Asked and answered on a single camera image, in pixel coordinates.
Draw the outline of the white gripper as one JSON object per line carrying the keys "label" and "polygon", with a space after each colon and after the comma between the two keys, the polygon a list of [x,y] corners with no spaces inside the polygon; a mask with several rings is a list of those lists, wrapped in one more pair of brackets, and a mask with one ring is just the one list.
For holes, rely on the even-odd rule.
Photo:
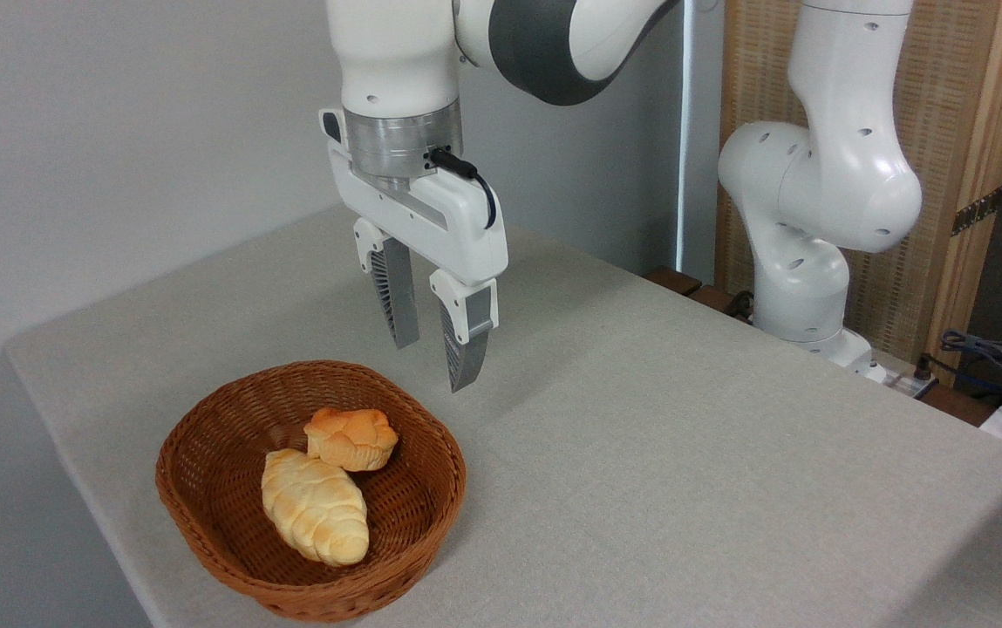
{"label": "white gripper", "polygon": [[318,122],[330,139],[338,194],[361,215],[353,227],[358,261],[394,345],[419,339],[411,249],[440,267],[430,289],[440,299],[450,390],[464,389],[477,380],[488,334],[498,326],[493,278],[508,266],[508,246],[501,215],[488,221],[480,184],[428,158],[434,148],[460,155],[460,108],[391,119],[321,110]]}

